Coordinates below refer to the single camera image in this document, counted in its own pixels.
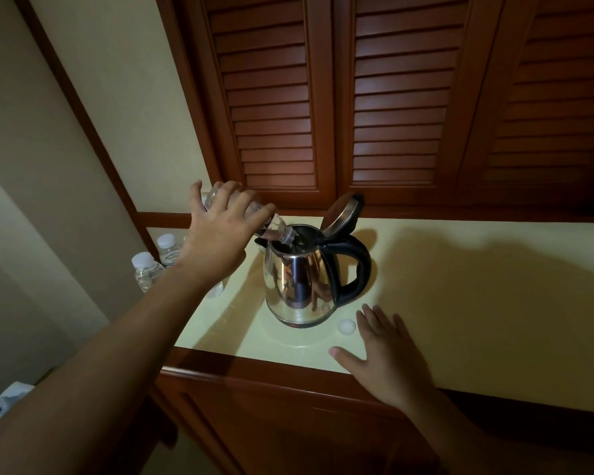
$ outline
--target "person's left arm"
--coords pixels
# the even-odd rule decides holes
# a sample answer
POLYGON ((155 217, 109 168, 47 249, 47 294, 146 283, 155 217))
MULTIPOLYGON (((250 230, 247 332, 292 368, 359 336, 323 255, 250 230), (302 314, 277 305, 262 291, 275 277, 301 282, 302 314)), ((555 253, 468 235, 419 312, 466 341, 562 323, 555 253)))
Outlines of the person's left arm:
POLYGON ((137 397, 144 396, 192 313, 238 268, 252 235, 273 214, 244 217, 253 192, 228 182, 205 211, 192 186, 192 222, 180 258, 141 301, 0 419, 0 474, 69 474, 89 460, 137 397))

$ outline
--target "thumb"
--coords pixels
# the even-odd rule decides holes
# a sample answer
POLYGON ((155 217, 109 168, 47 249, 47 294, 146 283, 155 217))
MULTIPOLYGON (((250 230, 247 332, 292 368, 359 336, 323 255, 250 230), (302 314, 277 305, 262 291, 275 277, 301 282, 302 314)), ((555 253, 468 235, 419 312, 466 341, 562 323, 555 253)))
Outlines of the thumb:
POLYGON ((363 368, 363 364, 365 363, 365 360, 359 359, 356 355, 350 353, 345 348, 341 348, 340 346, 333 346, 330 350, 328 350, 328 353, 341 367, 348 370, 355 377, 358 372, 361 371, 361 368, 363 368))

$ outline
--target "forearm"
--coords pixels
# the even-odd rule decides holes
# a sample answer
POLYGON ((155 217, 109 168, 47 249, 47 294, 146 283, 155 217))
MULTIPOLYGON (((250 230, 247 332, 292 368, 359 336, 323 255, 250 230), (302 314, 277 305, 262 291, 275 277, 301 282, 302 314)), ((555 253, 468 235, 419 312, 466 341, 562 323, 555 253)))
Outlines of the forearm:
POLYGON ((128 405, 143 396, 208 290, 188 268, 168 269, 131 311, 0 420, 0 473, 62 474, 86 466, 128 405))
POLYGON ((493 440, 443 392, 424 391, 399 408, 409 417, 450 473, 497 473, 493 440))

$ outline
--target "wooden furniture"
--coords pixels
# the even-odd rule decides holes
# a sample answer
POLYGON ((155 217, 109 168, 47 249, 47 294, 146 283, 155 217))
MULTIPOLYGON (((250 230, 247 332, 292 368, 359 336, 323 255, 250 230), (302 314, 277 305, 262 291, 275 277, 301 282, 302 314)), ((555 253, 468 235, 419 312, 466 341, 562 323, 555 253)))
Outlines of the wooden furniture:
POLYGON ((212 181, 299 213, 594 215, 594 0, 157 2, 212 181))
MULTIPOLYGON (((174 348, 156 391, 160 406, 226 474, 439 468, 411 422, 347 374, 174 348)), ((445 392, 490 434, 594 454, 593 413, 445 392)))

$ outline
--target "countertop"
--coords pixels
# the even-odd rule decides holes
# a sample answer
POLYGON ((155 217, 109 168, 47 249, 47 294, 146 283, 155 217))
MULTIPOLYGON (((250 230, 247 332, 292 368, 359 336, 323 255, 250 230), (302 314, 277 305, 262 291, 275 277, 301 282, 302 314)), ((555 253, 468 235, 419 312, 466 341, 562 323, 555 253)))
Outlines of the countertop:
MULTIPOLYGON (((365 349, 358 331, 342 335, 337 324, 378 303, 403 317, 439 387, 594 411, 594 224, 361 218, 354 236, 372 255, 369 287, 323 324, 294 329, 274 318, 251 241, 176 346, 344 372, 328 348, 365 349)), ((351 259, 340 261, 354 278, 351 259)))

